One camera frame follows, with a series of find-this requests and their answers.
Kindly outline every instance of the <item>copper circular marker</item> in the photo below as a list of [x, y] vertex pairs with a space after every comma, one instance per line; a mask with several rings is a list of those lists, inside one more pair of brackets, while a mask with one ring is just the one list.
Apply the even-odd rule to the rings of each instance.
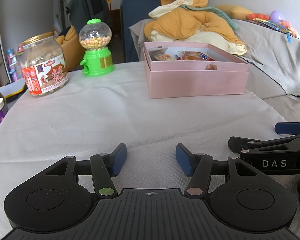
[[201, 195], [203, 193], [202, 189], [200, 189], [198, 187], [188, 188], [187, 192], [188, 192], [188, 194], [190, 194], [192, 196], [198, 196], [198, 195]]

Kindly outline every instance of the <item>crosshair symbol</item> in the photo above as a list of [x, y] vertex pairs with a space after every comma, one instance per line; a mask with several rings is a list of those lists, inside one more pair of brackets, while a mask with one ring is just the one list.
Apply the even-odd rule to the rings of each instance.
[[149, 191], [146, 193], [147, 195], [149, 195], [150, 197], [154, 196], [156, 193], [154, 193], [153, 191]]

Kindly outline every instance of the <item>wrapped snack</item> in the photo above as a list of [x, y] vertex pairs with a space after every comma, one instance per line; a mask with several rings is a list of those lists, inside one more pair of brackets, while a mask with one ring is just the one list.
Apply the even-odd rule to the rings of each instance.
[[217, 65], [211, 63], [206, 66], [205, 70], [217, 70]]
[[154, 56], [157, 60], [159, 61], [171, 61], [171, 60], [175, 60], [171, 55], [169, 54], [158, 54], [157, 56]]
[[215, 61], [213, 58], [209, 57], [208, 55], [202, 52], [196, 51], [180, 51], [181, 53], [181, 60], [207, 60], [207, 61]]

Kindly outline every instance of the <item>yellow pillow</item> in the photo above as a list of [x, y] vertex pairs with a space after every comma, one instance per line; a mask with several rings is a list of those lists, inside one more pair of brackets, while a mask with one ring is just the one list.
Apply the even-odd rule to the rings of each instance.
[[63, 41], [65, 40], [65, 37], [63, 35], [61, 36], [58, 36], [56, 38], [54, 38], [56, 40], [56, 42], [59, 44], [59, 45], [62, 45], [63, 44]]
[[246, 20], [247, 15], [253, 13], [252, 11], [237, 5], [221, 4], [216, 6], [216, 8], [224, 11], [231, 19], [237, 20]]

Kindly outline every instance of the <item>white tablecloth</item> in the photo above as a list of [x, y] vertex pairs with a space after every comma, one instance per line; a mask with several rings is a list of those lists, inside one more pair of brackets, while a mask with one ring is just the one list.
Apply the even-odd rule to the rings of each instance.
[[[88, 160], [125, 143], [128, 158], [113, 179], [119, 192], [123, 187], [184, 190], [189, 178], [175, 159], [178, 143], [227, 160], [234, 155], [227, 146], [231, 136], [279, 138], [274, 125], [285, 121], [248, 91], [150, 99], [143, 63], [117, 65], [102, 77], [80, 71], [69, 77], [69, 84], [48, 96], [33, 98], [26, 92], [0, 127], [0, 238], [11, 230], [3, 210], [5, 196], [66, 155]], [[296, 194], [300, 175], [275, 178]], [[223, 181], [223, 176], [213, 176], [210, 191]], [[93, 190], [89, 176], [81, 176], [80, 184]], [[300, 236], [300, 207], [290, 229]]]

